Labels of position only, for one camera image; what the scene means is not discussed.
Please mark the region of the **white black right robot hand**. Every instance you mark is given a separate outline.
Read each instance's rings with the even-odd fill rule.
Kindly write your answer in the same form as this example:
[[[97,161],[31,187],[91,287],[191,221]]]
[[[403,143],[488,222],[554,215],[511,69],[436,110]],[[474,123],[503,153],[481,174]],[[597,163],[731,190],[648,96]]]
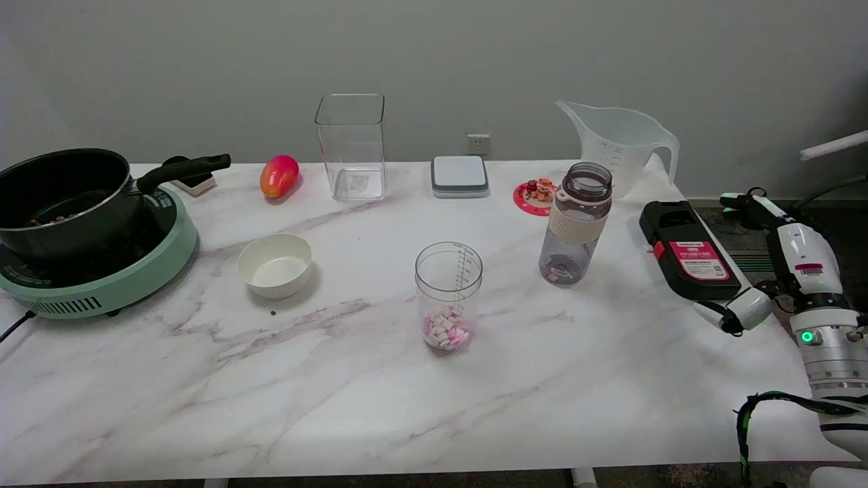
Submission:
[[[837,259],[822,234],[757,192],[726,192],[719,202],[764,232],[775,278],[739,291],[725,304],[695,302],[698,315],[730,336],[741,336],[772,315],[779,296],[789,296],[793,318],[812,333],[809,345],[818,345],[823,327],[859,329],[859,313],[844,297]]]

